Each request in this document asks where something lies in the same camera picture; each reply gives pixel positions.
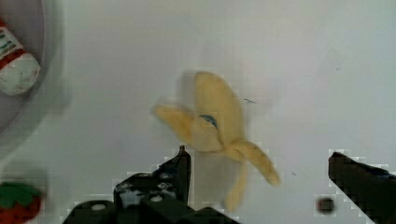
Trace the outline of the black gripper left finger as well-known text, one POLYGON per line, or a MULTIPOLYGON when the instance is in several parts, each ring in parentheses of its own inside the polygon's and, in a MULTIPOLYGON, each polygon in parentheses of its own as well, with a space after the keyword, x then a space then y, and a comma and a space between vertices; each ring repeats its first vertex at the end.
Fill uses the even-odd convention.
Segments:
POLYGON ((137 173, 124 179, 113 190, 117 207, 140 204, 145 196, 165 194, 186 203, 191 182, 191 155, 184 146, 172 159, 161 164, 151 173, 137 173))

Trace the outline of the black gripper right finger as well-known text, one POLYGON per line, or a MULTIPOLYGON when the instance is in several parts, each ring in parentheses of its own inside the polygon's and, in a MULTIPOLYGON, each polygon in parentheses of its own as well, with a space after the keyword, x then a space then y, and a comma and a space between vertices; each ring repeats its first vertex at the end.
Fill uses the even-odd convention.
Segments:
POLYGON ((395 175, 334 152, 328 177, 374 224, 395 224, 395 175))

